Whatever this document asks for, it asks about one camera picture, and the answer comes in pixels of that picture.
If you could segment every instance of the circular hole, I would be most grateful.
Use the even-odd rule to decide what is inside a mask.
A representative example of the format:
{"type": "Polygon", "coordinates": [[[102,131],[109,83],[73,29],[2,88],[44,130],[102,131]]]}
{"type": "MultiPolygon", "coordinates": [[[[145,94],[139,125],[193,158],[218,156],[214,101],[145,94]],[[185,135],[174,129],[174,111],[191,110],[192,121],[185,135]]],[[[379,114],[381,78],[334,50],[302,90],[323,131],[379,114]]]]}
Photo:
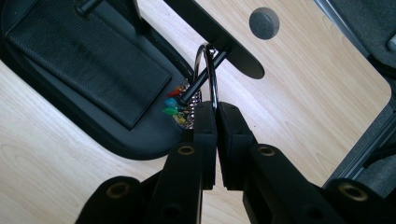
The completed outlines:
{"type": "Polygon", "coordinates": [[[343,183],[341,184],[338,189],[348,198],[357,201],[357,202],[364,202],[367,200],[368,196],[367,193],[363,190],[349,184],[343,183]]]}
{"type": "Polygon", "coordinates": [[[274,150],[269,147],[260,147],[259,151],[263,156],[274,156],[275,155],[274,150]]]}
{"type": "Polygon", "coordinates": [[[177,218],[181,213],[180,206],[177,204],[168,204],[164,209],[163,209],[163,215],[166,218],[169,219],[175,219],[177,218]]]}
{"type": "Polygon", "coordinates": [[[131,186],[125,182],[115,183],[107,189],[107,196],[109,198],[122,198],[129,193],[131,186]]]}
{"type": "Polygon", "coordinates": [[[181,155],[191,155],[192,153],[194,153],[194,148],[193,147],[181,147],[178,149],[178,153],[180,153],[181,155]]]}
{"type": "Polygon", "coordinates": [[[268,7],[254,10],[248,21],[250,31],[259,39],[271,39],[279,31],[279,17],[268,7]]]}
{"type": "Polygon", "coordinates": [[[323,219],[323,213],[320,209],[316,208],[313,205],[306,205],[304,207],[305,213],[314,220],[321,220],[323,219]]]}

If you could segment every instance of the silver metal hook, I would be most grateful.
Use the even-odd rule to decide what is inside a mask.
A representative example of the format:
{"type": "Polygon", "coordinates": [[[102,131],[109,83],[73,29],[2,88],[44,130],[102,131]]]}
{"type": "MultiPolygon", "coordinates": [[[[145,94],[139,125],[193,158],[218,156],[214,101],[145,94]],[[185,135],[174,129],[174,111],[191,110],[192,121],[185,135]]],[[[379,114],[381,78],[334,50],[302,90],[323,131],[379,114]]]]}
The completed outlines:
{"type": "Polygon", "coordinates": [[[192,78],[193,80],[198,78],[199,65],[201,63],[201,56],[203,53],[206,62],[206,70],[209,78],[210,101],[212,102],[213,111],[216,114],[216,110],[218,109],[218,104],[219,104],[219,95],[218,95],[218,82],[216,80],[215,65],[213,64],[214,51],[215,49],[213,48],[213,46],[208,43],[204,43],[198,48],[197,55],[195,57],[194,75],[192,78]]]}

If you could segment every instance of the screw hole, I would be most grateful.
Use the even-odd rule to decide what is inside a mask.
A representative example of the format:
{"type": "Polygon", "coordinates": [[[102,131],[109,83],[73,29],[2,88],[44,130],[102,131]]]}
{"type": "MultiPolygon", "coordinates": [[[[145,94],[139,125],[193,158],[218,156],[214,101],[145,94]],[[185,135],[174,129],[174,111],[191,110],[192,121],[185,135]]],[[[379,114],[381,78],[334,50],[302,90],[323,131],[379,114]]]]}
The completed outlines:
{"type": "Polygon", "coordinates": [[[314,220],[323,219],[323,213],[320,211],[320,209],[316,208],[313,205],[310,205],[310,204],[305,205],[304,211],[309,217],[311,217],[314,220]]]}
{"type": "Polygon", "coordinates": [[[354,201],[364,202],[368,199],[368,195],[366,192],[349,183],[340,184],[338,189],[341,191],[341,193],[354,201]]]}
{"type": "Polygon", "coordinates": [[[180,153],[181,155],[191,155],[192,153],[194,153],[194,148],[193,147],[180,147],[178,149],[178,153],[180,153]]]}
{"type": "Polygon", "coordinates": [[[168,204],[164,209],[163,209],[163,215],[168,218],[168,219],[175,219],[181,214],[181,208],[178,206],[178,204],[168,204]]]}
{"type": "Polygon", "coordinates": [[[274,150],[269,147],[260,147],[259,151],[263,156],[274,156],[275,155],[274,150]]]}
{"type": "Polygon", "coordinates": [[[118,182],[107,189],[106,195],[112,199],[125,197],[131,189],[131,186],[125,182],[118,182]]]}

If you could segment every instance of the metal rod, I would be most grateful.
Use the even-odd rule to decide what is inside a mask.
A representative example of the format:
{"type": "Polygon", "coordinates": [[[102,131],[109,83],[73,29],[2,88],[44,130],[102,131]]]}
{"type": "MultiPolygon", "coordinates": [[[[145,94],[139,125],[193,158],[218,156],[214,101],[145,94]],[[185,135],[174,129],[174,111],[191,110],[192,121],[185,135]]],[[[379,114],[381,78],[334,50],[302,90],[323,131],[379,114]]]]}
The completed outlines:
{"type": "MultiPolygon", "coordinates": [[[[219,67],[219,65],[224,61],[224,59],[227,57],[227,55],[230,53],[227,49],[219,51],[219,53],[216,55],[216,57],[213,59],[213,66],[216,69],[219,67]]],[[[207,69],[205,69],[195,80],[194,82],[190,85],[190,87],[183,92],[183,94],[180,96],[178,99],[178,103],[180,105],[187,106],[189,103],[189,100],[191,97],[198,92],[198,90],[204,85],[204,83],[207,81],[208,74],[207,74],[207,69]]]]}

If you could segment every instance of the gray fabric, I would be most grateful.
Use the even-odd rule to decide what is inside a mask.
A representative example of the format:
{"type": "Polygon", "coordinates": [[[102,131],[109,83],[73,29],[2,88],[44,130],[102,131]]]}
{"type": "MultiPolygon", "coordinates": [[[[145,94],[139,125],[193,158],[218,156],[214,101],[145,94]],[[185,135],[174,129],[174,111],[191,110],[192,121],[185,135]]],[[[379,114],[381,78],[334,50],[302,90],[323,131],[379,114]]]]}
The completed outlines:
{"type": "Polygon", "coordinates": [[[396,68],[396,52],[388,49],[396,35],[395,0],[329,0],[355,36],[381,63],[396,68]]]}

